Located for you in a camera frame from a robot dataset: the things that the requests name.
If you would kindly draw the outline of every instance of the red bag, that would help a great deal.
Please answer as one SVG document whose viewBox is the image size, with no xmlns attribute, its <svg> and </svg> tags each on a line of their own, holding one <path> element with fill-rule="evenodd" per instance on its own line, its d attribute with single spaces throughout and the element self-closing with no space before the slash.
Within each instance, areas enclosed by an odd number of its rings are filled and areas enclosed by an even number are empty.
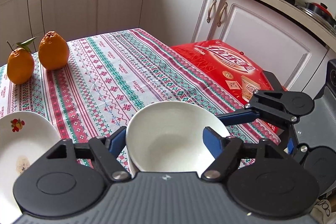
<svg viewBox="0 0 336 224">
<path fill-rule="evenodd" d="M 237 98 L 242 106 L 251 99 L 254 90 L 272 90 L 262 68 L 220 40 L 183 44 L 172 49 Z M 276 132 L 275 126 L 268 125 Z"/>
</svg>

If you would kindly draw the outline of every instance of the red pot lid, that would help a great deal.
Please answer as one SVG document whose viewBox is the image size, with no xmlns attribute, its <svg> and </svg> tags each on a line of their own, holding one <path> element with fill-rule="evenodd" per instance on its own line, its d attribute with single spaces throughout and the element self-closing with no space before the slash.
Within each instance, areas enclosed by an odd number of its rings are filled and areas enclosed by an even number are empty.
<svg viewBox="0 0 336 224">
<path fill-rule="evenodd" d="M 327 10 L 327 7 L 323 3 L 318 4 L 316 2 L 312 2 L 312 4 L 314 4 L 316 7 L 320 8 L 323 12 L 327 13 L 329 16 L 333 17 L 332 14 Z"/>
</svg>

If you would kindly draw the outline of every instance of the white bowl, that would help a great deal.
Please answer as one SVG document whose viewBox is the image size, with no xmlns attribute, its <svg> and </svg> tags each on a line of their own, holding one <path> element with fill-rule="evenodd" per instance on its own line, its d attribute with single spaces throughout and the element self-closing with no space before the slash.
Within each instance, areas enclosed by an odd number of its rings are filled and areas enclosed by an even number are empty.
<svg viewBox="0 0 336 224">
<path fill-rule="evenodd" d="M 214 161 L 203 144 L 203 129 L 211 127 L 229 136 L 212 113 L 193 104 L 163 101 L 138 111 L 126 129 L 126 147 L 132 166 L 143 172 L 191 172 L 199 176 Z"/>
<path fill-rule="evenodd" d="M 13 196 L 16 178 L 59 140 L 53 125 L 34 112 L 13 112 L 0 119 L 1 224 L 11 224 L 21 216 Z"/>
</svg>

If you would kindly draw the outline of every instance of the tablecloth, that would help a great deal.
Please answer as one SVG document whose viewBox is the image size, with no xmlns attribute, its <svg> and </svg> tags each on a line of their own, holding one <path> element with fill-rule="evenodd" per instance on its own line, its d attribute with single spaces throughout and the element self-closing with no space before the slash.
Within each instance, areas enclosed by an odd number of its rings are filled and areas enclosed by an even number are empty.
<svg viewBox="0 0 336 224">
<path fill-rule="evenodd" d="M 9 81 L 7 65 L 0 68 L 0 117 L 33 111 L 47 118 L 61 138 L 81 143 L 111 135 L 153 102 L 181 100 L 213 114 L 242 107 L 214 80 L 142 29 L 85 37 L 68 45 L 68 64 L 60 70 L 46 71 L 33 54 L 34 73 L 23 85 Z M 258 120 L 227 129 L 245 142 L 279 142 Z M 128 169 L 127 150 L 118 160 Z M 88 160 L 82 163 L 90 166 Z"/>
</svg>

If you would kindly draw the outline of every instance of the cabinet handle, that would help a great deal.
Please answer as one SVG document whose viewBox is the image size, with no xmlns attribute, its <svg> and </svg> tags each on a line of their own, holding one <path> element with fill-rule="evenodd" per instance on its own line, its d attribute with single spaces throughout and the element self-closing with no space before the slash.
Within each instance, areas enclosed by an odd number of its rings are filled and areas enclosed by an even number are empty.
<svg viewBox="0 0 336 224">
<path fill-rule="evenodd" d="M 224 3 L 222 10 L 219 12 L 219 17 L 218 17 L 218 22 L 217 22 L 218 27 L 221 26 L 222 15 L 223 15 L 226 7 L 227 7 L 227 2 Z"/>
<path fill-rule="evenodd" d="M 210 14 L 211 14 L 212 7 L 215 5 L 216 2 L 217 2 L 217 0 L 212 0 L 212 4 L 211 4 L 211 6 L 208 10 L 208 18 L 207 18 L 208 23 L 210 22 Z"/>
</svg>

